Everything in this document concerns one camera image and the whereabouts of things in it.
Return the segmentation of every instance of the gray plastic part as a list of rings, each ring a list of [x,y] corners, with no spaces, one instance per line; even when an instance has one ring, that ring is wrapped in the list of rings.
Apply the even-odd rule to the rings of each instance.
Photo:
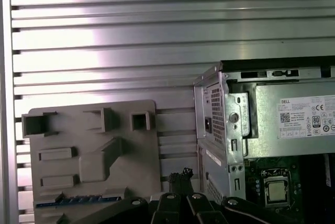
[[[63,213],[61,213],[61,214],[55,214],[55,213],[44,214],[43,217],[44,217],[43,218],[43,223],[45,223],[45,224],[61,224],[61,223],[64,223],[63,221],[66,220],[66,216]]]
[[[126,188],[114,188],[108,189],[103,194],[104,197],[125,197]],[[120,209],[113,207],[114,203],[99,203],[93,205],[82,205],[82,206],[71,206],[70,208],[65,207],[48,207],[48,208],[37,208],[35,210],[35,222],[36,224],[52,223],[50,221],[65,220],[65,224],[98,224],[101,221],[106,220],[113,211]],[[56,211],[68,211],[69,214],[65,215],[63,212]]]
[[[50,117],[57,115],[56,111],[41,112],[36,114],[22,115],[22,132],[23,138],[43,138],[50,135],[58,134],[57,131],[52,130],[50,124]]]
[[[88,128],[88,130],[96,133],[104,133],[111,131],[119,126],[119,119],[110,108],[101,108],[100,110],[88,110],[85,113],[93,113],[100,118],[100,126]]]
[[[41,115],[58,134],[28,136],[36,224],[46,223],[42,214],[52,209],[60,208],[72,223],[112,204],[43,206],[55,203],[55,195],[147,198],[161,191],[154,101],[36,108],[24,115],[23,129],[26,119]],[[136,120],[145,128],[134,127],[133,115],[142,115]]]
[[[126,190],[127,190],[126,187],[107,189],[103,193],[103,198],[121,197],[122,199],[124,199],[126,195]]]
[[[55,148],[39,151],[40,161],[70,159],[72,156],[72,148]]]
[[[47,189],[67,188],[74,186],[75,176],[52,176],[41,179],[41,187]]]
[[[109,168],[122,155],[121,139],[112,139],[98,150],[79,158],[80,181],[99,182],[109,177]]]
[[[148,111],[138,111],[130,114],[130,129],[147,130],[151,129],[150,114]]]
[[[35,204],[55,203],[62,196],[63,196],[62,192],[41,195],[38,199],[34,200],[34,203]]]

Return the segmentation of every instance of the square slot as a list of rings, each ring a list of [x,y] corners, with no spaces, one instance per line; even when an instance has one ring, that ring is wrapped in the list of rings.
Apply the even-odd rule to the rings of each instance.
[[[39,135],[50,131],[49,118],[46,116],[33,116],[25,118],[25,135]]]
[[[134,130],[147,129],[147,116],[145,114],[138,114],[132,116]]]
[[[52,115],[57,115],[57,112],[43,113],[41,115],[22,115],[23,137],[46,137],[58,134],[57,131],[52,129],[52,122],[50,120]]]
[[[150,122],[149,113],[147,111],[131,113],[130,114],[130,129],[132,131],[150,130],[151,122]]]

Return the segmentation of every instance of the barcode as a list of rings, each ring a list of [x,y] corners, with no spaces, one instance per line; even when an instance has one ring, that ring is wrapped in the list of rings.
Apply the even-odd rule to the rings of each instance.
[[[281,123],[289,123],[290,121],[289,113],[281,113]]]

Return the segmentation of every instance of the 80 plus logo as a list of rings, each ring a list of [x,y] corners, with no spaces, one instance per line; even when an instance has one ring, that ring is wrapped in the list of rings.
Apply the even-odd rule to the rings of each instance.
[[[312,124],[313,124],[313,128],[319,128],[319,127],[321,127],[320,116],[313,116],[312,117]]]

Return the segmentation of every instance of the motherboard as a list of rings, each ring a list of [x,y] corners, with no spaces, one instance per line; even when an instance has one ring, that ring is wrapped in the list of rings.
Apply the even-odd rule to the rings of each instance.
[[[298,157],[246,160],[247,200],[304,223]]]

